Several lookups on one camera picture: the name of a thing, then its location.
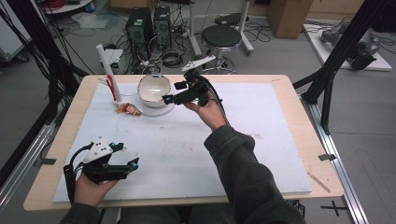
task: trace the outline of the cardboard box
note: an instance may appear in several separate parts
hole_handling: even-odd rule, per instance
[[[275,0],[267,11],[267,20],[275,37],[296,38],[313,0]]]
[[[134,7],[149,7],[151,12],[157,6],[158,0],[110,0],[110,6],[116,9],[132,9]]]
[[[308,18],[341,20],[353,17],[364,0],[314,0]]]

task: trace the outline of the person's hand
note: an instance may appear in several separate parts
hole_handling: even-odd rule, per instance
[[[97,207],[117,182],[118,180],[111,180],[106,183],[96,184],[81,173],[76,182],[75,203],[84,203]]]
[[[205,106],[196,105],[194,103],[186,103],[184,106],[195,111],[201,120],[209,126],[212,132],[214,132],[217,128],[227,123],[221,113],[218,103],[210,92],[207,93],[207,98],[208,102]]]

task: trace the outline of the white bowl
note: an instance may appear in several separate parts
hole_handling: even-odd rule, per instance
[[[140,79],[137,92],[143,104],[151,107],[165,105],[163,95],[171,90],[171,83],[163,75],[146,75]]]

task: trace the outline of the person's left hand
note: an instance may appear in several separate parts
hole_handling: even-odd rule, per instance
[[[76,182],[75,203],[84,203],[96,207],[118,182],[118,180],[111,180],[96,184],[81,173]]]

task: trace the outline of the person's right hand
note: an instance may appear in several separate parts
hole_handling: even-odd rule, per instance
[[[221,113],[218,103],[210,92],[207,93],[207,99],[208,102],[205,106],[200,106],[195,103],[186,103],[184,106],[195,111],[201,120],[209,126],[212,132],[214,132],[217,128],[227,123]]]

